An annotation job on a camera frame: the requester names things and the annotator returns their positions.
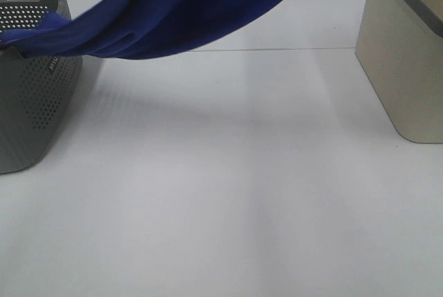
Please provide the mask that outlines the beige plastic bin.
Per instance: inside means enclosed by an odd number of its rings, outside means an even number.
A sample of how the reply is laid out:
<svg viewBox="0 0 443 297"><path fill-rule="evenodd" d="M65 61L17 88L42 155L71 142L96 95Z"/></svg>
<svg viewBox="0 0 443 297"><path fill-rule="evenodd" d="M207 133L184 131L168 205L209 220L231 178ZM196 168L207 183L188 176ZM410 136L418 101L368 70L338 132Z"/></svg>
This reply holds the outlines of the beige plastic bin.
<svg viewBox="0 0 443 297"><path fill-rule="evenodd" d="M442 0L365 0L355 54L397 133L442 143Z"/></svg>

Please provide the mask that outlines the grey perforated laundry basket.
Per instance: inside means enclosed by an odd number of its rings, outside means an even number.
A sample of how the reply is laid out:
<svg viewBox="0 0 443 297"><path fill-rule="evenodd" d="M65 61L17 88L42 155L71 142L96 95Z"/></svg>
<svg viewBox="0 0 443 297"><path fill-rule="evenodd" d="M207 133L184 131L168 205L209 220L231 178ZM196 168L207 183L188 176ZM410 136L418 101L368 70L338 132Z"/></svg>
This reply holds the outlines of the grey perforated laundry basket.
<svg viewBox="0 0 443 297"><path fill-rule="evenodd" d="M34 29L48 13L67 19L66 0L2 0L1 31ZM78 82L81 57L24 58L1 49L1 173L24 170L46 153Z"/></svg>

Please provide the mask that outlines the blue microfibre towel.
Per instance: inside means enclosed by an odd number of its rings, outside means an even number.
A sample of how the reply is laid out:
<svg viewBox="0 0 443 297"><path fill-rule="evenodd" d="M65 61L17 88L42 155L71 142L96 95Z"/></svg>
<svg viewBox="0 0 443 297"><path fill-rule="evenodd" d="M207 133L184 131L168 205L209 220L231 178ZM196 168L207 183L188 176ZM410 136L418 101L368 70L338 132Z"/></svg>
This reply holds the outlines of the blue microfibre towel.
<svg viewBox="0 0 443 297"><path fill-rule="evenodd" d="M51 12L31 30L1 34L24 57L146 60L209 44L284 0L101 0L75 19Z"/></svg>

